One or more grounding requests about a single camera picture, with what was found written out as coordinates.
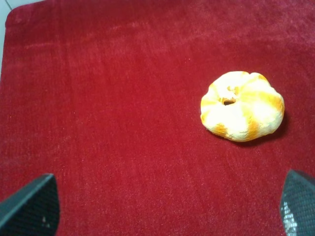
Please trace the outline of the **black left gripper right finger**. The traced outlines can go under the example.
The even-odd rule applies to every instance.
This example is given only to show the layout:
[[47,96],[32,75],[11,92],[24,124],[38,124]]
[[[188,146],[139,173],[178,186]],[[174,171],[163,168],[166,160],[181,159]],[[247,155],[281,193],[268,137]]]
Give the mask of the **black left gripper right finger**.
[[287,236],[315,235],[315,179],[290,170],[285,178],[280,215]]

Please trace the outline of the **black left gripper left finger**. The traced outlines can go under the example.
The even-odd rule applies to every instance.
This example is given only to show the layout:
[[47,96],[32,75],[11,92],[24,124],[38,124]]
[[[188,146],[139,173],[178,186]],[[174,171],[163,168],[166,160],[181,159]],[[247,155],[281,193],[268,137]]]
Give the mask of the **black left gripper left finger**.
[[60,222],[57,181],[43,174],[0,203],[2,236],[54,236]]

